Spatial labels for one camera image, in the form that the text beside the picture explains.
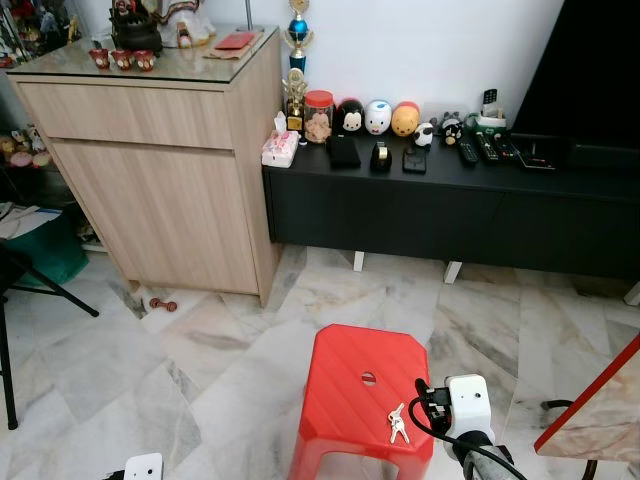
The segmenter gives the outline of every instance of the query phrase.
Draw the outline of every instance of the red table edge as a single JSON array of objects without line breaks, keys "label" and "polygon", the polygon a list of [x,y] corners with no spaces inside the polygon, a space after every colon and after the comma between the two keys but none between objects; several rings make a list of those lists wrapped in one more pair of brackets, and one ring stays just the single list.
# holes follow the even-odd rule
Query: red table edge
[{"label": "red table edge", "polygon": [[598,392],[605,383],[607,383],[611,377],[613,377],[618,371],[633,357],[636,353],[640,351],[640,334],[638,334],[631,343],[625,347],[625,349],[620,352],[620,354],[609,364],[609,366],[600,374],[596,380],[587,387],[587,389],[582,392],[582,394],[577,398],[573,404],[567,408],[562,415],[558,417],[558,419],[551,424],[549,428],[547,428],[540,438],[536,440],[533,444],[533,447],[536,450],[542,448],[542,446],[549,440],[560,428],[564,426],[565,423],[578,411],[580,410],[591,398]]}]

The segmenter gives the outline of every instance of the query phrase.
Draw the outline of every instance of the key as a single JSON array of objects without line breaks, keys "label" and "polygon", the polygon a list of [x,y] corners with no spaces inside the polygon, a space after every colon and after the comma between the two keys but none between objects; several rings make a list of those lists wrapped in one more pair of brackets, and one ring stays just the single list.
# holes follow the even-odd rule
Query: key
[{"label": "key", "polygon": [[404,420],[402,420],[402,416],[401,416],[401,412],[402,412],[403,408],[404,408],[404,403],[401,403],[400,406],[398,408],[396,408],[393,412],[391,412],[387,417],[389,419],[389,421],[391,422],[391,439],[390,439],[390,441],[391,441],[391,443],[395,443],[396,436],[398,435],[398,432],[400,432],[400,434],[404,438],[404,441],[408,445],[409,444],[409,437],[407,435],[407,432],[405,431]]}]

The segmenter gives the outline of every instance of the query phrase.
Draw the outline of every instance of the trophy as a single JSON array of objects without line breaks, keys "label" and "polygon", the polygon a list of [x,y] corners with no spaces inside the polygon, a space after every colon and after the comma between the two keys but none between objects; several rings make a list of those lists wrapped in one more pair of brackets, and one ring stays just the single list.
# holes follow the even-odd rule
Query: trophy
[{"label": "trophy", "polygon": [[292,49],[289,55],[289,66],[291,68],[299,68],[304,73],[304,67],[307,63],[304,49],[313,40],[313,32],[309,31],[307,22],[302,18],[302,14],[309,8],[309,0],[289,0],[289,5],[296,13],[296,16],[291,20],[289,30],[282,32],[282,37]]},{"label": "trophy", "polygon": [[304,119],[304,95],[307,84],[304,73],[299,68],[289,70],[288,80],[282,80],[287,95],[287,130],[301,132]]}]

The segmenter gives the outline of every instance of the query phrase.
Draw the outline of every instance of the television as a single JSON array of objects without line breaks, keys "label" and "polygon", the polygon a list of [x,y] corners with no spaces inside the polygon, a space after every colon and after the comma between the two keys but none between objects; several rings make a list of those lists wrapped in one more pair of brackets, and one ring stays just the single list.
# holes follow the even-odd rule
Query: television
[{"label": "television", "polygon": [[567,164],[640,168],[640,1],[565,0],[513,124]]}]

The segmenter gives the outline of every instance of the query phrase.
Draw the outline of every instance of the dumbbell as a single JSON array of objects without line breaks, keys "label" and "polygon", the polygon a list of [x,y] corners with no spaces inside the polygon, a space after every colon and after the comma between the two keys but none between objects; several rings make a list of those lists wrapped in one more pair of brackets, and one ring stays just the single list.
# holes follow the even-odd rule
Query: dumbbell
[{"label": "dumbbell", "polygon": [[178,309],[178,304],[176,302],[164,303],[162,300],[156,297],[149,300],[149,306],[151,308],[164,307],[167,309],[167,312],[175,312]]}]

